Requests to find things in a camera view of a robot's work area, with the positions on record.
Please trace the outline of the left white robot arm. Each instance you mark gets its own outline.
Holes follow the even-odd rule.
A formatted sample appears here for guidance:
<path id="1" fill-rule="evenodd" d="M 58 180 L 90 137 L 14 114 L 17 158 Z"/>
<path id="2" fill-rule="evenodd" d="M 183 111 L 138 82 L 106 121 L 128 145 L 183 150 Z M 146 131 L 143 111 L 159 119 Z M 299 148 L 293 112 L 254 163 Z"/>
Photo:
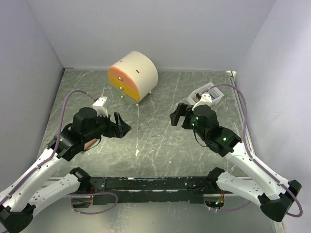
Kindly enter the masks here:
<path id="1" fill-rule="evenodd" d="M 12 185 L 0 193 L 0 222 L 8 233 L 24 230 L 33 218 L 58 199 L 90 190 L 90 175 L 77 167 L 58 182 L 42 185 L 63 165 L 85 149 L 93 139 L 123 138 L 132 129 L 118 112 L 114 121 L 102 111 L 81 108 L 72 123 L 56 135 L 35 163 Z"/>

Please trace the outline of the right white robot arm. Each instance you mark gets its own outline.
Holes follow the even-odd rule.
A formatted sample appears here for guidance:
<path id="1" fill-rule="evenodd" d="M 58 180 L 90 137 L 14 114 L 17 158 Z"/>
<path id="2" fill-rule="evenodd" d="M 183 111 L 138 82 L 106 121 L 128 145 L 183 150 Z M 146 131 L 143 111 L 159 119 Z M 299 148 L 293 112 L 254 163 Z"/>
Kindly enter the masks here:
<path id="1" fill-rule="evenodd" d="M 179 103 L 170 114 L 171 125 L 176 126 L 184 117 L 182 128 L 192 130 L 206 147 L 234 163 L 250 180 L 237 178 L 220 168 L 213 169 L 206 181 L 207 190 L 220 189 L 239 195 L 260 207 L 271 220 L 281 222 L 297 200 L 302 185 L 297 180 L 287 180 L 274 172 L 255 154 L 248 153 L 242 139 L 231 129 L 220 126 L 217 115 L 208 105 Z"/>

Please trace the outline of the pink leather card holder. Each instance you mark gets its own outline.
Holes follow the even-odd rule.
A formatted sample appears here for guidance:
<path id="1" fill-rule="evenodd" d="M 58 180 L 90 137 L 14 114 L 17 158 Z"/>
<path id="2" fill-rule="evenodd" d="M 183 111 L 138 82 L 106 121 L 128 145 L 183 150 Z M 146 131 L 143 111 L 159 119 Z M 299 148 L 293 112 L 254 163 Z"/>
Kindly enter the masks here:
<path id="1" fill-rule="evenodd" d="M 92 149 L 93 147 L 97 146 L 101 142 L 101 137 L 100 138 L 94 138 L 90 140 L 89 142 L 85 143 L 83 151 L 87 151 Z"/>

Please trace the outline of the white plastic card bin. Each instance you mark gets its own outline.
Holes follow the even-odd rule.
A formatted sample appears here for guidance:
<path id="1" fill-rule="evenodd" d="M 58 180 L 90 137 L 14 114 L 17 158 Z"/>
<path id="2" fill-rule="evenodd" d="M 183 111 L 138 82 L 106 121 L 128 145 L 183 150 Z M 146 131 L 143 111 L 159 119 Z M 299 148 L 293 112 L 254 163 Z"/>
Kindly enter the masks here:
<path id="1" fill-rule="evenodd" d="M 224 96 L 224 94 L 217 87 L 212 88 L 213 86 L 214 86 L 214 84 L 209 82 L 208 84 L 205 84 L 205 85 L 195 89 L 186 98 L 186 100 L 188 101 L 189 104 L 195 105 L 200 100 L 201 96 L 204 93 L 209 93 L 211 95 L 211 98 L 212 98 L 211 106 L 218 104 L 220 102 L 221 98 Z"/>

